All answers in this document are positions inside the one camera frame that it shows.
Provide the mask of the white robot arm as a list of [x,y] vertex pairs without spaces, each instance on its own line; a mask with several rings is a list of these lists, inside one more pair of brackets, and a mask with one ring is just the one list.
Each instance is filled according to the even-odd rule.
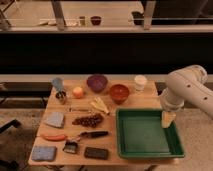
[[188,101],[213,120],[213,90],[207,88],[207,72],[200,65],[191,65],[170,72],[165,78],[166,88],[159,95],[163,112],[161,126],[168,128],[176,111]]

